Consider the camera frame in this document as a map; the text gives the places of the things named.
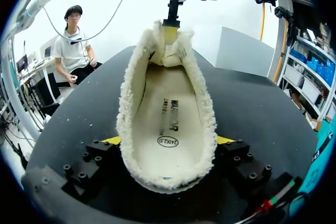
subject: fleece-lined shoe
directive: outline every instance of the fleece-lined shoe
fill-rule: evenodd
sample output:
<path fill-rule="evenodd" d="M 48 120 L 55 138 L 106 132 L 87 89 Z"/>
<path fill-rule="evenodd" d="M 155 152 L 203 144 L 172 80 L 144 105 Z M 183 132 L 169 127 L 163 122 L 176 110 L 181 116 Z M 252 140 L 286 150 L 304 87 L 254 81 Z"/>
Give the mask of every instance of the fleece-lined shoe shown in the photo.
<path fill-rule="evenodd" d="M 212 100 L 196 63 L 192 33 L 164 44 L 163 27 L 145 30 L 121 86 L 117 131 L 131 176 L 158 193 L 178 193 L 212 168 L 217 135 Z"/>

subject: computer monitor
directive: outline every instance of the computer monitor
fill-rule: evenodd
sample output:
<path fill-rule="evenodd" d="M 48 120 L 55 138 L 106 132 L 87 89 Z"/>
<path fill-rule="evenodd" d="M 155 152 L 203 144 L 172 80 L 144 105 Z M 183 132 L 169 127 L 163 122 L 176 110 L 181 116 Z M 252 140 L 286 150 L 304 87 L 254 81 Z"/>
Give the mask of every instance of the computer monitor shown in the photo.
<path fill-rule="evenodd" d="M 19 61 L 16 63 L 17 72 L 21 73 L 22 70 L 28 67 L 28 58 L 27 55 L 24 55 Z"/>
<path fill-rule="evenodd" d="M 47 47 L 46 50 L 44 51 L 44 58 L 50 57 L 51 54 L 51 46 Z"/>

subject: white fleece lining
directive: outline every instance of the white fleece lining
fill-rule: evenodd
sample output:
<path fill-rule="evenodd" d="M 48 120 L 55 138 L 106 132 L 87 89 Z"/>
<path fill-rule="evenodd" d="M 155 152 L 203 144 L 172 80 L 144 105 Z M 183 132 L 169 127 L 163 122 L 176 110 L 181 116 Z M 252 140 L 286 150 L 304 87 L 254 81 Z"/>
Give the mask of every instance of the white fleece lining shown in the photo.
<path fill-rule="evenodd" d="M 140 182 L 140 184 L 160 188 L 164 191 L 176 190 L 183 186 L 188 186 L 189 183 L 195 182 L 196 179 L 201 179 L 211 170 L 213 166 L 212 160 L 214 159 L 214 153 L 217 146 L 217 135 L 215 133 L 216 120 L 212 100 L 207 92 L 205 79 L 193 55 L 193 49 L 191 46 L 192 34 L 179 33 L 177 40 L 174 42 L 172 47 L 181 59 L 182 65 L 195 91 L 198 111 L 202 121 L 201 132 L 203 136 L 203 151 L 193 169 L 189 169 L 180 174 L 180 176 L 174 176 L 170 179 L 165 179 L 161 175 L 152 174 L 138 166 L 133 153 L 133 141 L 136 141 L 136 139 L 133 139 L 132 137 L 132 123 L 135 116 L 134 111 L 138 109 L 135 108 L 133 104 L 134 94 L 132 93 L 132 90 L 134 90 L 133 86 L 135 84 L 133 79 L 138 76 L 137 73 L 135 73 L 135 69 L 141 57 L 148 58 L 149 54 L 153 51 L 155 51 L 156 58 L 158 55 L 163 54 L 164 51 L 162 43 L 157 41 L 158 34 L 162 34 L 162 24 L 159 23 L 158 25 L 156 22 L 154 30 L 145 30 L 139 44 L 133 52 L 129 66 L 125 71 L 124 83 L 121 85 L 119 114 L 117 116 L 117 131 L 121 137 L 120 148 L 122 158 L 130 174 L 135 178 L 135 180 Z"/>

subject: person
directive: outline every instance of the person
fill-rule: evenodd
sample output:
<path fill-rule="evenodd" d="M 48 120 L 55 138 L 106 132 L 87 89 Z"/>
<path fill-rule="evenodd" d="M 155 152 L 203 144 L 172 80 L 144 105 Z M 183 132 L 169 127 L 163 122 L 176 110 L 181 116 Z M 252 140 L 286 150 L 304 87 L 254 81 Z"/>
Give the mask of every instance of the person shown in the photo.
<path fill-rule="evenodd" d="M 78 27 L 83 10 L 79 5 L 70 7 L 64 20 L 67 26 L 64 36 L 74 40 L 86 39 L 86 33 Z M 90 41 L 74 42 L 59 36 L 53 47 L 56 70 L 72 84 L 80 84 L 102 64 L 96 61 Z"/>

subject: yellow cable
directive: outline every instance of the yellow cable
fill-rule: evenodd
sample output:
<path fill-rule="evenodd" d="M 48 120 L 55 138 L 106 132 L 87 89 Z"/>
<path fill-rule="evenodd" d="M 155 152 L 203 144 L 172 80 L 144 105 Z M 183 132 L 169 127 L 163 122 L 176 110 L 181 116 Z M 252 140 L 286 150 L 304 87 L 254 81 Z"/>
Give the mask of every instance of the yellow cable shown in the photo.
<path fill-rule="evenodd" d="M 288 25 L 288 22 L 287 22 L 287 20 L 285 20 L 285 32 L 283 34 L 281 56 L 280 56 L 280 59 L 279 59 L 279 62 L 278 62 L 277 71 L 275 72 L 275 75 L 274 75 L 274 78 L 273 78 L 273 82 L 274 83 L 276 82 L 276 80 L 278 78 L 279 71 L 280 71 L 280 67 L 281 67 L 281 63 L 282 63 L 282 58 L 283 58 L 282 54 L 285 52 L 286 40 L 287 40 L 287 25 Z"/>
<path fill-rule="evenodd" d="M 261 30 L 259 40 L 263 40 L 263 33 L 264 33 L 264 24 L 265 24 L 265 3 L 262 4 L 262 11 L 263 11 L 263 20 L 261 21 Z"/>

